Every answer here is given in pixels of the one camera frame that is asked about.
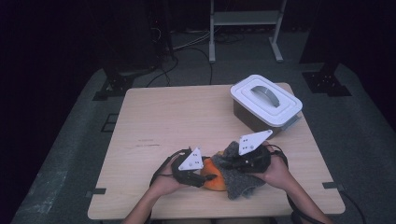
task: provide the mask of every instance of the wooden table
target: wooden table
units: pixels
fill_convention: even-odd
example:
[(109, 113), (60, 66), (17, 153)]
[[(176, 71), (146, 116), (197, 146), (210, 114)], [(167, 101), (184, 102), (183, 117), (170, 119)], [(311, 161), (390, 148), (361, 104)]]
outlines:
[[(290, 91), (286, 83), (278, 84)], [(230, 85), (131, 89), (125, 95), (88, 211), (91, 219), (121, 219), (147, 190), (152, 174), (174, 152), (200, 147), (212, 156), (252, 131), (233, 114)], [(345, 205), (332, 182), (304, 115), (269, 142), (281, 147), (290, 171), (326, 214), (341, 214)], [(226, 191), (190, 187), (163, 196), (152, 218), (287, 216), (290, 206), (283, 190), (257, 188), (247, 199), (227, 198)]]

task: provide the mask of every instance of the person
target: person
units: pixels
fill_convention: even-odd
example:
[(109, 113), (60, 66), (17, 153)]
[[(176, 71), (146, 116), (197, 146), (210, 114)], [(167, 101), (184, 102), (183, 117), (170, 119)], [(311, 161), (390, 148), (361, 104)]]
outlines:
[[(148, 218), (154, 204), (163, 196), (171, 194), (178, 189), (186, 188), (187, 185), (178, 183), (172, 177), (171, 164), (177, 157), (174, 157), (157, 176), (153, 184), (148, 188), (134, 209), (122, 221), (122, 224), (143, 224)], [(274, 188), (283, 189), (289, 195), (297, 208), (309, 217), (326, 224), (332, 224), (332, 221), (320, 210), (311, 197), (306, 193), (303, 187), (289, 172), (285, 162), (277, 156), (271, 156), (271, 164), (264, 173), (252, 174), (265, 181)], [(302, 223), (310, 223), (308, 220), (301, 218)], [(210, 220), (203, 220), (201, 223), (210, 223)]]

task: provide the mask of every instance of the gray cloth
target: gray cloth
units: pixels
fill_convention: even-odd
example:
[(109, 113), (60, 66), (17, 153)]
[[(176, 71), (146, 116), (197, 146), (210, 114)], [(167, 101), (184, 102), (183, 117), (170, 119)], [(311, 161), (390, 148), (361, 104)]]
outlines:
[(265, 184), (263, 180), (256, 176), (246, 175), (235, 169), (224, 168), (229, 167), (234, 157), (239, 157), (238, 150), (239, 144), (237, 142), (231, 142), (231, 144), (224, 149), (222, 155), (216, 154), (212, 157), (213, 163), (224, 177), (228, 198), (230, 200), (237, 199), (241, 195), (248, 198), (255, 188)]

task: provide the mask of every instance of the forearm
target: forearm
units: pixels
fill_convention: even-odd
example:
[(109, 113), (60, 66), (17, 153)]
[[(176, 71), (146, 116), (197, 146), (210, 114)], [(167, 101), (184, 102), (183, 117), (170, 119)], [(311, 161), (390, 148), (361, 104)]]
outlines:
[[(286, 193), (296, 207), (307, 216), (326, 224), (332, 223), (297, 181), (293, 183), (292, 188), (286, 189)], [(303, 218), (302, 221), (303, 223), (310, 223)]]
[(159, 198), (160, 196), (153, 193), (152, 190), (146, 191), (134, 209), (122, 221), (122, 224), (143, 224)]

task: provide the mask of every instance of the white triangular marker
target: white triangular marker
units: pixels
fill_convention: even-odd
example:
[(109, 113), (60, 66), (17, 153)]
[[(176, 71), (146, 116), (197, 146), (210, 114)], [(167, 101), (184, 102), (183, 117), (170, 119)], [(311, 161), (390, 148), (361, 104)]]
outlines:
[(239, 155), (245, 155), (254, 149), (256, 149), (261, 143), (263, 143), (271, 134), (272, 130), (267, 130), (260, 133), (251, 133), (241, 136), (239, 141)]
[(198, 170), (202, 168), (204, 168), (204, 163), (202, 161), (201, 150), (198, 147), (178, 166), (179, 171)]

